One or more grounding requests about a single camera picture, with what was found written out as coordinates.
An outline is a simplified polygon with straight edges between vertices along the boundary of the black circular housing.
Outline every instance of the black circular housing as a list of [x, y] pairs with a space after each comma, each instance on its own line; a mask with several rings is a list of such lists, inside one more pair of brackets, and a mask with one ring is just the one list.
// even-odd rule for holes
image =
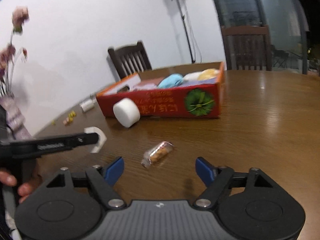
[[247, 240], [296, 239], [305, 222], [303, 208], [289, 194], [264, 187], [230, 196], [217, 215], [229, 233]]
[[89, 195], [50, 188], [31, 195], [18, 208], [18, 230], [34, 240], [71, 240], [87, 234], [100, 221], [101, 207]]

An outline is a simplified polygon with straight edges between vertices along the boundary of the silver bolt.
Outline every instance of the silver bolt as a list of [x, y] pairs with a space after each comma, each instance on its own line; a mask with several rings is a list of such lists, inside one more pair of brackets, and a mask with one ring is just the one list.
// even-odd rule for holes
[[208, 207], [211, 205], [211, 201], [209, 199], [201, 198], [196, 201], [196, 205], [198, 207]]
[[108, 201], [108, 205], [110, 207], [122, 207], [124, 205], [124, 201], [122, 199], [114, 198]]

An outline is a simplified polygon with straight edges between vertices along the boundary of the chair backrest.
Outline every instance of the chair backrest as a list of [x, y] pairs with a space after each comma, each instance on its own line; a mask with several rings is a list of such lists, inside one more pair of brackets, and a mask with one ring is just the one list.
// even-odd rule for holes
[[108, 53], [120, 78], [152, 69], [142, 41], [118, 49], [110, 47]]
[[270, 35], [267, 25], [221, 28], [221, 33], [228, 70], [263, 70], [264, 68], [272, 70]]

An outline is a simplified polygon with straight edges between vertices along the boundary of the cardboard box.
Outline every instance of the cardboard box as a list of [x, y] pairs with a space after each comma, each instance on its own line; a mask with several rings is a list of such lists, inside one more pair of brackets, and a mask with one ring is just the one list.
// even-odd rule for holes
[[[215, 84], [123, 92], [147, 79], [167, 77], [173, 73], [185, 76], [208, 68], [220, 70]], [[114, 117], [113, 105], [123, 98], [130, 98], [138, 106], [141, 115], [215, 118], [221, 112], [223, 84], [223, 62], [179, 65], [130, 75], [98, 93], [96, 98], [105, 117]]]

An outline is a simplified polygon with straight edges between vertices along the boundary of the gray gripper base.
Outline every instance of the gray gripper base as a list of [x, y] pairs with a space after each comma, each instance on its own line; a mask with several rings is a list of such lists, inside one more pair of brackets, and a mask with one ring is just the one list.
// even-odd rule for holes
[[110, 211], [83, 240], [236, 240], [209, 211], [197, 211], [186, 200], [132, 201]]

